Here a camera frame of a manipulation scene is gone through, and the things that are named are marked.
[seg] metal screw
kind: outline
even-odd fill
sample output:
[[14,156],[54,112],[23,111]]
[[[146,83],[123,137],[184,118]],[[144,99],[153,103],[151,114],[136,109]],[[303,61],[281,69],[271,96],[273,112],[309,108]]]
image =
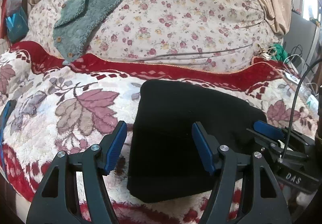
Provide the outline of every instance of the metal screw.
[[60,151],[59,153],[57,153],[57,157],[62,158],[65,156],[65,154],[66,154],[65,151]]
[[92,151],[97,151],[99,149],[99,145],[98,144],[94,144],[91,146],[91,150]]
[[220,148],[220,150],[222,150],[222,151],[227,151],[227,150],[229,150],[228,146],[226,146],[226,145],[221,145],[219,148]]
[[254,156],[255,156],[256,158],[260,159],[260,158],[261,158],[261,153],[260,153],[260,152],[258,152],[258,151],[256,151],[256,152],[254,152]]

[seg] blue gripper pad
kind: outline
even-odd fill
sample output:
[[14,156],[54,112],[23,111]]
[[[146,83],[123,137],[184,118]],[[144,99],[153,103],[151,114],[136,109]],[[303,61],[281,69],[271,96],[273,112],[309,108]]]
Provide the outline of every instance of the blue gripper pad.
[[108,172],[108,174],[110,171],[112,171],[115,168],[115,165],[117,163],[117,160],[119,159],[127,134],[128,134],[128,127],[126,123],[123,122],[106,155],[106,165],[104,167],[104,171]]
[[254,131],[263,134],[272,140],[284,140],[284,134],[280,128],[267,124],[263,121],[255,121]]
[[203,167],[211,175],[215,172],[215,167],[213,164],[213,154],[210,151],[210,148],[200,131],[197,123],[192,124],[192,138],[194,139],[194,144],[197,147],[200,159],[202,161]]

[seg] black fabric block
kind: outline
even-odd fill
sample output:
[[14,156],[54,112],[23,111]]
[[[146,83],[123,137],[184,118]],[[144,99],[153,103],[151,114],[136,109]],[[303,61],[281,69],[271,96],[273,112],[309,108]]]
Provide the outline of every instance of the black fabric block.
[[133,125],[128,189],[144,202],[211,190],[217,177],[204,170],[191,136],[200,121],[208,134],[246,153],[247,128],[265,114],[234,96],[189,83],[149,80],[141,87]]

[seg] floral bedsheet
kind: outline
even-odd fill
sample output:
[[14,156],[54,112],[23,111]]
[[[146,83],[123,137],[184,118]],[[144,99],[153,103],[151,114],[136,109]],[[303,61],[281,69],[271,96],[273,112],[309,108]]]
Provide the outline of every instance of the floral bedsheet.
[[[53,28],[67,3],[41,0],[25,40],[61,58]],[[257,0],[123,0],[93,32],[86,52],[110,61],[231,72],[248,66],[259,46],[281,40]]]
[[[129,132],[115,170],[104,177],[120,223],[182,224],[197,222],[209,192],[159,203],[143,203],[126,188],[131,125],[140,101],[140,86],[148,79],[182,81],[218,90],[263,110],[268,122],[287,125],[294,91],[277,68],[257,58],[238,72],[212,73],[164,64],[105,61],[93,54],[62,65],[36,42],[15,44],[0,56],[0,112],[10,99],[17,105],[4,129],[7,179],[32,201],[53,157],[60,150],[84,151],[113,131],[119,120]],[[294,128],[313,137],[316,120],[298,98]],[[82,175],[77,175],[83,217],[90,219]],[[230,218],[236,217],[241,182],[236,183]]]

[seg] green fleece cloth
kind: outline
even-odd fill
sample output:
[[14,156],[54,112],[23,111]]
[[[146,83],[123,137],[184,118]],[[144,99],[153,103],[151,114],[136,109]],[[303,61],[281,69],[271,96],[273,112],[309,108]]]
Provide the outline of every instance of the green fleece cloth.
[[122,0],[68,0],[54,26],[54,45],[68,62],[84,54],[91,32]]

